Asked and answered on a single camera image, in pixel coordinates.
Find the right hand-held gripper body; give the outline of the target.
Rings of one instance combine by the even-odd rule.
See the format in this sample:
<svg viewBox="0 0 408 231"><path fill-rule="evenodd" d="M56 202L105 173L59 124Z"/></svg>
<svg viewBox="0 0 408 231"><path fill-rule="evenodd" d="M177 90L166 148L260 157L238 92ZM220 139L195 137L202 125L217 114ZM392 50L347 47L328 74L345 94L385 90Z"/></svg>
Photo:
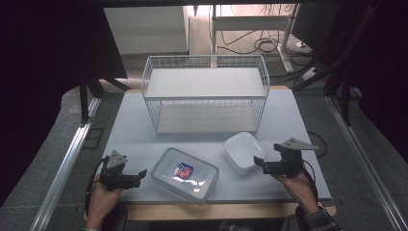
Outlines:
<svg viewBox="0 0 408 231"><path fill-rule="evenodd" d="M295 177L303 169L302 150L318 150L319 147L304 141L290 138L275 143L273 148L281 155L281 160L272 168L273 175Z"/></svg>

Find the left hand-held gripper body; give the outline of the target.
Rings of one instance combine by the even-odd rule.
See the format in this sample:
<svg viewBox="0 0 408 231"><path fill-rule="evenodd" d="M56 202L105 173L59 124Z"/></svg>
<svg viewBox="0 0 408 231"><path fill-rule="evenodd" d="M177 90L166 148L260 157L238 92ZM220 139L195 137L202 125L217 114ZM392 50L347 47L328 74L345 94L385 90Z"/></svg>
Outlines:
<svg viewBox="0 0 408 231"><path fill-rule="evenodd" d="M100 173L100 182L108 190L128 189L129 180L122 174L127 159L116 150L107 156Z"/></svg>

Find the white square bowl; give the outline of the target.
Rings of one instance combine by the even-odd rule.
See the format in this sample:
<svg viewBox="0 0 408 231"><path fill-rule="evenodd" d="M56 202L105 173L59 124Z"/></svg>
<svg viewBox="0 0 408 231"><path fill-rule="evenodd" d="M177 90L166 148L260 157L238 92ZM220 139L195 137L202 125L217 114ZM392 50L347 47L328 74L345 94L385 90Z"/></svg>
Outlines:
<svg viewBox="0 0 408 231"><path fill-rule="evenodd" d="M264 159L265 149L247 132L229 138L223 144L225 156L232 168L241 175L246 175L256 168L254 158Z"/></svg>

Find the clear container with blue-rimmed lid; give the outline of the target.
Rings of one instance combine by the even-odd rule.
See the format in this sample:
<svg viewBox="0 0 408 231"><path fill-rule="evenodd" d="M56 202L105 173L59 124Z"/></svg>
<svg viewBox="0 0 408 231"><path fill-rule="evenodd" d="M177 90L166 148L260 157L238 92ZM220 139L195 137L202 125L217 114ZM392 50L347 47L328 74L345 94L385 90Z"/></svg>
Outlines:
<svg viewBox="0 0 408 231"><path fill-rule="evenodd" d="M219 176L219 169L174 147L168 148L151 170L163 188L196 204L205 203Z"/></svg>

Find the white wire shelf rack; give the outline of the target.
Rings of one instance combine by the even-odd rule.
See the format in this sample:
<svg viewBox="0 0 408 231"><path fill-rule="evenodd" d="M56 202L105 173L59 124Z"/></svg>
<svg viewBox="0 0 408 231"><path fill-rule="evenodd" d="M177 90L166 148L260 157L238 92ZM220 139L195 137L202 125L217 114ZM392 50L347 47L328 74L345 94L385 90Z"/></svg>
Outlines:
<svg viewBox="0 0 408 231"><path fill-rule="evenodd" d="M151 56L141 90L159 134L255 132L269 75L260 55Z"/></svg>

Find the person's left hand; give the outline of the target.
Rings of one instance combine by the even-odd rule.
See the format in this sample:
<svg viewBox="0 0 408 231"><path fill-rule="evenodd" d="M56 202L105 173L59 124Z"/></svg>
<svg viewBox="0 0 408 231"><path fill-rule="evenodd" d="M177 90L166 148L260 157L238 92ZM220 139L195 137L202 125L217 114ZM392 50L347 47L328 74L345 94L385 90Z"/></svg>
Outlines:
<svg viewBox="0 0 408 231"><path fill-rule="evenodd" d="M96 180L91 189L91 197L89 202L89 212L86 227L100 227L104 218L114 208L122 189L108 191L105 187Z"/></svg>

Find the person's right hand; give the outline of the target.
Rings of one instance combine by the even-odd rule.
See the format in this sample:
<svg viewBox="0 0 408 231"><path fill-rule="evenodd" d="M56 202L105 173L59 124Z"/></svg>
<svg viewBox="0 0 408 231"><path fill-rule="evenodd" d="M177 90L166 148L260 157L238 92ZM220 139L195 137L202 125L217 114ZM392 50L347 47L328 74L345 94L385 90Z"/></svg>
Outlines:
<svg viewBox="0 0 408 231"><path fill-rule="evenodd" d="M275 179L283 184L286 191L299 204L305 214L310 215L319 211L312 187L302 172L292 178L275 176Z"/></svg>

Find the light grey table mat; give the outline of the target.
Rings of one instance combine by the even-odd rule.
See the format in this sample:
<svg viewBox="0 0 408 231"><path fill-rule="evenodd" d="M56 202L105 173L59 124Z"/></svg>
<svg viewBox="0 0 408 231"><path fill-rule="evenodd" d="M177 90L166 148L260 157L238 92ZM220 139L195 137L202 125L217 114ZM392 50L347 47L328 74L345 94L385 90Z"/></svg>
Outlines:
<svg viewBox="0 0 408 231"><path fill-rule="evenodd" d="M273 146L290 138L309 142L309 136L290 90L271 90L262 120L254 137L267 152L269 161L280 155ZM215 165L219 177L210 191L208 203L241 203L290 201L292 198L280 182L256 167L246 175L238 174L228 163L223 148L228 134L166 134L158 135L147 111L142 94L124 94L113 130L104 153L116 150L128 159L125 174L151 170L165 150L175 147Z"/></svg>

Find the black metal stand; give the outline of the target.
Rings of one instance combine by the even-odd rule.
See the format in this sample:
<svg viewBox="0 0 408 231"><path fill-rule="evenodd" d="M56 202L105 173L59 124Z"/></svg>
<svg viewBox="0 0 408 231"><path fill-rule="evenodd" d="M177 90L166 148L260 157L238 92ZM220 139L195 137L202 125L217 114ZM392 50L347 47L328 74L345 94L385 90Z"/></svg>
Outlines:
<svg viewBox="0 0 408 231"><path fill-rule="evenodd" d="M96 73L84 74L80 82L81 126L85 126L90 120L88 90L90 90L92 96L96 98L101 98L105 94L100 79L107 81L120 90L127 91L130 89L130 87L117 81L113 77L100 77Z"/></svg>
<svg viewBox="0 0 408 231"><path fill-rule="evenodd" d="M372 17L372 12L373 8L367 6L358 14L357 18L353 22L349 39L335 62L328 65L326 68L308 80L293 86L293 90L295 91L303 90L323 77L329 76L329 79L324 85L323 93L327 96L333 96L337 92L338 88L342 88L340 115L341 119L346 125L350 125L348 115L350 101L350 80L347 77L346 71L350 64L351 54L367 28L367 25Z"/></svg>

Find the white power strip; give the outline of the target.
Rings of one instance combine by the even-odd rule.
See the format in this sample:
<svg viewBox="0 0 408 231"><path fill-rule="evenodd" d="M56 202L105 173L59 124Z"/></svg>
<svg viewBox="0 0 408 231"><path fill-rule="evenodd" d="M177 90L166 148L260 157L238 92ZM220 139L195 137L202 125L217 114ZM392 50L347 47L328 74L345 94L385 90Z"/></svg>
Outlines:
<svg viewBox="0 0 408 231"><path fill-rule="evenodd" d="M303 75L302 75L302 80L306 81L313 76L315 76L317 73L319 73L319 69L316 67L311 67L309 70L307 70Z"/></svg>

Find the dark monitor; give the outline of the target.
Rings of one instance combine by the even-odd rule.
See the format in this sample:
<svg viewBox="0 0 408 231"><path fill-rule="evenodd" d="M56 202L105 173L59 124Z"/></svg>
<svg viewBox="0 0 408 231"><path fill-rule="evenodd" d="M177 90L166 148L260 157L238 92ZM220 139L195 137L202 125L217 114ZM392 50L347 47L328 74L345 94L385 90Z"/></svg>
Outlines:
<svg viewBox="0 0 408 231"><path fill-rule="evenodd" d="M292 35L315 51L326 47L339 3L306 3L296 10Z"/></svg>

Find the white cabinet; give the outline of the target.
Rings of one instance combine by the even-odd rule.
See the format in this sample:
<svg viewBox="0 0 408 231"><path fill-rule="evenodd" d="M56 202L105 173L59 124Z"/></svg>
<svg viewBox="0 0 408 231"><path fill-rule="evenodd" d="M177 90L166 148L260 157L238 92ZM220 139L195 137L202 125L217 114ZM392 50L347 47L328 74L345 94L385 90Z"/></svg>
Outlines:
<svg viewBox="0 0 408 231"><path fill-rule="evenodd" d="M121 55L186 53L188 15L182 6L105 8Z"/></svg>

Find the aluminium rail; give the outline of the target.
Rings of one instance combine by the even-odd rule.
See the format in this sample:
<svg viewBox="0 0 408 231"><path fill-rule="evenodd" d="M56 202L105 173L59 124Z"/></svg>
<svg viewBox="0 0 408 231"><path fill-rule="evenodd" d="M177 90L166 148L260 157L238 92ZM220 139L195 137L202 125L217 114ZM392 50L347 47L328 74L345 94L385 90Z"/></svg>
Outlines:
<svg viewBox="0 0 408 231"><path fill-rule="evenodd" d="M354 130L344 121L340 112L341 107L336 102L336 98L334 96L325 96L325 101L327 102L334 118L338 122L344 134L344 137L352 150L352 153L357 159L357 162L362 171L366 175L366 178L368 179L370 186L375 196L377 197L383 211L385 212L390 224L395 231L408 231L408 222L403 218L402 213L397 206L394 198L392 197L390 191L386 188L386 186L380 179L377 171L375 170L366 153L366 150L354 133Z"/></svg>
<svg viewBox="0 0 408 231"><path fill-rule="evenodd" d="M68 147L62 163L53 179L51 186L44 197L38 213L29 228L29 231L45 231L52 215L57 207L57 203L64 191L66 182L72 171L77 157L79 156L85 137L89 132L90 125L93 121L95 112L97 111L101 100L93 98L88 105L89 119L84 125L80 125L77 129L70 146Z"/></svg>

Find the white metal desk frame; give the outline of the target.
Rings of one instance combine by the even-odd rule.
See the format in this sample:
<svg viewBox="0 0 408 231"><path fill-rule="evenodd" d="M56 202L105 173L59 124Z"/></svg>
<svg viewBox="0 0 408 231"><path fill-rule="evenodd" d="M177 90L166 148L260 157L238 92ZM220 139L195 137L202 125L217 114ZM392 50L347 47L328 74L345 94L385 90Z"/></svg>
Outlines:
<svg viewBox="0 0 408 231"><path fill-rule="evenodd" d="M284 31L283 39L277 45L277 52L286 72L293 73L293 66L287 56L286 48L297 8L298 4L295 4L289 15L217 16L217 6L213 5L211 54L215 55L217 53L217 31Z"/></svg>

